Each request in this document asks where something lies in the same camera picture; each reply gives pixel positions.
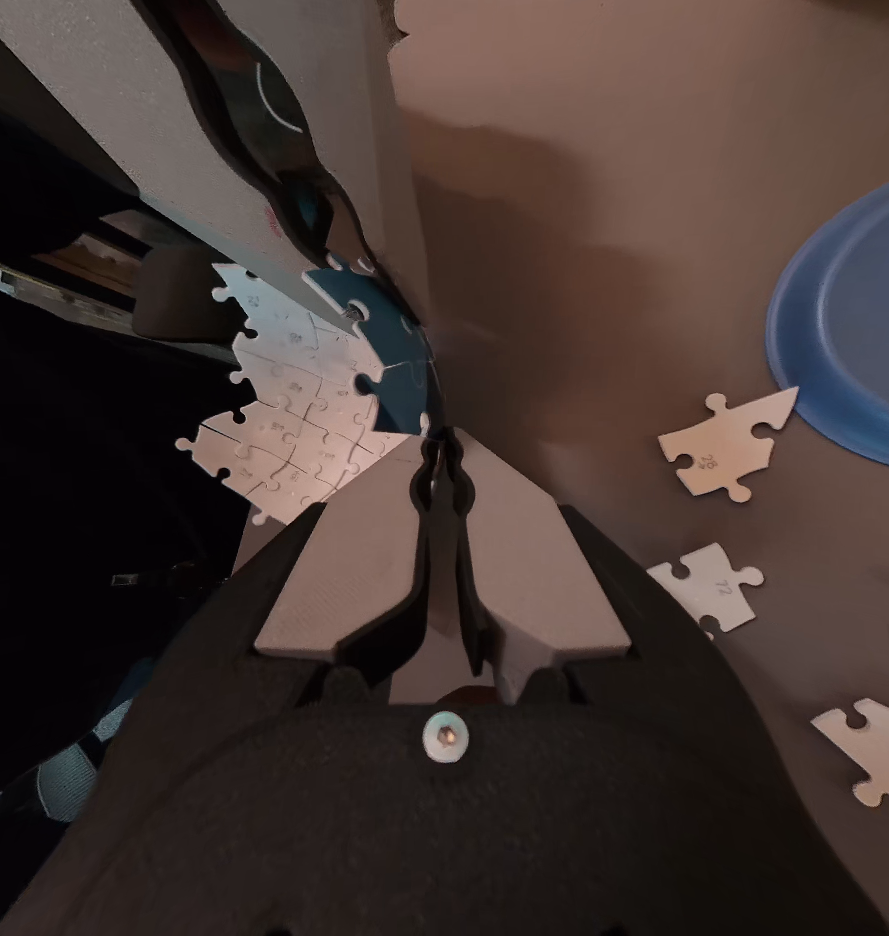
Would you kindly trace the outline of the partly built puzzle ball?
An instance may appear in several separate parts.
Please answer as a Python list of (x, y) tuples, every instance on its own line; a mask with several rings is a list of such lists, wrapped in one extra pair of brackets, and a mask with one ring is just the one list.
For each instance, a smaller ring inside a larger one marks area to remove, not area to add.
[(248, 318), (234, 350), (234, 379), (248, 379), (257, 403), (219, 415), (197, 431), (204, 445), (233, 454), (220, 467), (227, 483), (246, 483), (262, 519), (290, 522), (363, 474), (409, 436), (439, 422), (439, 389), (422, 324), (413, 320), (368, 257), (357, 231), (336, 212), (327, 268), (304, 274), (341, 310), (350, 332), (332, 325), (233, 261), (220, 267), (224, 287)]

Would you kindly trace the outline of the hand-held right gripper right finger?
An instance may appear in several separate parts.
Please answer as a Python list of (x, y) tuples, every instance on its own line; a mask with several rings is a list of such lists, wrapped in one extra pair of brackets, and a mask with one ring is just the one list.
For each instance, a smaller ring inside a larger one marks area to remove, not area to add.
[(555, 499), (462, 429), (446, 444), (460, 627), (474, 675), (514, 704), (531, 676), (616, 658), (631, 639)]

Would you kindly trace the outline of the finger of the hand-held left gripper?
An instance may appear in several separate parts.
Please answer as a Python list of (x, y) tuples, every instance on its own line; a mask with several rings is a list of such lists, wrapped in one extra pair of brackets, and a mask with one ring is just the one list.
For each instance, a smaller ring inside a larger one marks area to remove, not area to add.
[(350, 332), (304, 280), (336, 212), (295, 93), (221, 2), (0, 2), (0, 41), (149, 206)]
[(356, 226), (361, 254), (413, 320), (426, 323), (426, 242), (377, 3), (220, 5), (295, 93), (318, 163)]

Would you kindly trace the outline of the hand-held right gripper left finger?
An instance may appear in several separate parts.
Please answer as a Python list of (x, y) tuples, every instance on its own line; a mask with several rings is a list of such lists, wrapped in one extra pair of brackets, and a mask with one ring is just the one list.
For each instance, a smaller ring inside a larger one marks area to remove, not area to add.
[(427, 631), (428, 509), (439, 444), (409, 436), (322, 509), (261, 631), (261, 655), (388, 680)]

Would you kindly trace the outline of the white puzzle pieces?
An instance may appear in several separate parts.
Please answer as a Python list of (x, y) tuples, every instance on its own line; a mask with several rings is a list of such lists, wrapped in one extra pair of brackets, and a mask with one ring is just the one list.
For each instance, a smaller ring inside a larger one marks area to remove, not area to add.
[[(675, 474), (692, 495), (724, 489), (732, 502), (745, 503), (752, 493), (740, 478), (766, 469), (775, 445), (770, 438), (755, 437), (753, 428), (782, 429), (798, 392), (799, 387), (779, 390), (732, 408), (723, 394), (712, 393), (705, 401), (712, 415), (692, 427), (660, 435), (662, 454), (668, 462), (684, 455), (691, 458), (691, 465)], [(669, 563), (647, 572), (697, 624), (711, 618), (721, 633), (728, 633), (755, 619), (741, 586), (761, 586), (762, 571), (753, 566), (734, 569), (717, 543), (685, 554), (679, 562), (688, 571), (684, 578), (677, 577)], [(868, 775), (852, 791), (865, 806), (876, 808), (889, 797), (889, 707), (870, 698), (852, 707), (865, 720), (860, 727), (852, 727), (839, 708), (825, 711), (811, 723)]]

